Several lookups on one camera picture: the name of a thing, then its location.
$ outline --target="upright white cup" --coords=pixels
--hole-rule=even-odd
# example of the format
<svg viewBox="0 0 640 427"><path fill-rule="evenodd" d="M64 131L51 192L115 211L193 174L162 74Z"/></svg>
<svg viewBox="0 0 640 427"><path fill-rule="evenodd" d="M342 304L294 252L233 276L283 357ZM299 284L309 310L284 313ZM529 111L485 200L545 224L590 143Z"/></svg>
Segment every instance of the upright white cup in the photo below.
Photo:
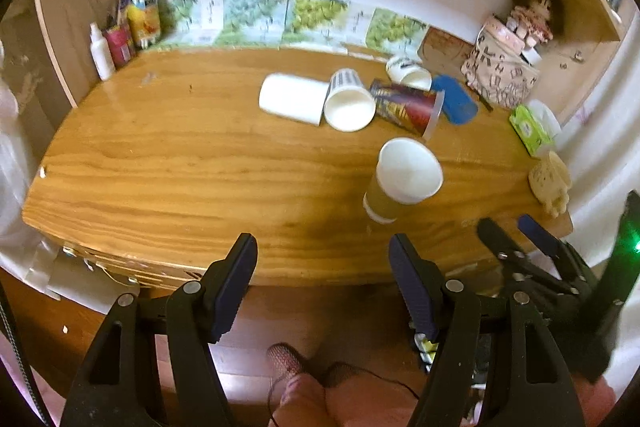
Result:
<svg viewBox="0 0 640 427"><path fill-rule="evenodd" d="M428 91L431 89L431 73L418 60L396 55L386 63L386 74L392 82Z"/></svg>
<svg viewBox="0 0 640 427"><path fill-rule="evenodd" d="M328 89L327 82L273 73L262 83L258 105L271 114L320 125Z"/></svg>
<svg viewBox="0 0 640 427"><path fill-rule="evenodd" d="M380 150L362 205L371 219L388 225L411 205L433 196L443 180L440 163L427 147L410 138L394 138Z"/></svg>
<svg viewBox="0 0 640 427"><path fill-rule="evenodd" d="M376 101L354 70L338 70L331 77L324 102L324 119L338 131L366 127L376 113Z"/></svg>

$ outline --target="green tissue package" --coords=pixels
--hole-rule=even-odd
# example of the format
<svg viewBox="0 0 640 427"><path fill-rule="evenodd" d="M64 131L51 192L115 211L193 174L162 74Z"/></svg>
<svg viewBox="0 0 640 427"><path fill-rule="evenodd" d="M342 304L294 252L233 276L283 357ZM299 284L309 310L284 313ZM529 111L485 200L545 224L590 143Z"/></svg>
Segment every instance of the green tissue package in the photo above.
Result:
<svg viewBox="0 0 640 427"><path fill-rule="evenodd" d="M509 121L520 136L524 147L529 151L529 155L540 158L547 151L553 149L553 138L547 134L525 105L516 107L511 113Z"/></svg>

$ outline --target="glue bottle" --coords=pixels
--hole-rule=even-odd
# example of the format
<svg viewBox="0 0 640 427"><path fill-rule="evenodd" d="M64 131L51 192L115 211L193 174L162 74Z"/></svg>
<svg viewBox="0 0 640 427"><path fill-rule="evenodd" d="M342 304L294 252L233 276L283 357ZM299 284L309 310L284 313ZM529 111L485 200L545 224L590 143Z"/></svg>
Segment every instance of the glue bottle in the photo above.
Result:
<svg viewBox="0 0 640 427"><path fill-rule="evenodd" d="M109 43L102 36L98 25L91 23L91 56L94 58L95 69L101 80L107 80L116 71L113 64L111 53L109 51Z"/></svg>

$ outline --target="blue plastic object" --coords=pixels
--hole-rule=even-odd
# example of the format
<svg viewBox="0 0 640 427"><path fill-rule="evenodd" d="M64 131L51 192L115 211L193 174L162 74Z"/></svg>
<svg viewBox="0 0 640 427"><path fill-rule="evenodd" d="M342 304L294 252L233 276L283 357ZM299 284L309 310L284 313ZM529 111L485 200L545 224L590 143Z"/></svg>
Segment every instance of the blue plastic object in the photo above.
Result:
<svg viewBox="0 0 640 427"><path fill-rule="evenodd" d="M460 83L446 74L433 79L431 90L444 91L442 110L452 124L462 125L470 121L478 112L474 102Z"/></svg>

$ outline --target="doll with brown hair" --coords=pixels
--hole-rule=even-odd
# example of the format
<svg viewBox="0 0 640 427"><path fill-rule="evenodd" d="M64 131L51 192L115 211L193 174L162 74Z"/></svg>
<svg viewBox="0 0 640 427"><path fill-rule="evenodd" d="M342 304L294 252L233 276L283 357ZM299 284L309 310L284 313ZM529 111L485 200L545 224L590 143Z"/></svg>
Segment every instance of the doll with brown hair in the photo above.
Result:
<svg viewBox="0 0 640 427"><path fill-rule="evenodd" d="M561 0L512 0L507 28L525 41L527 48L562 34L564 7Z"/></svg>

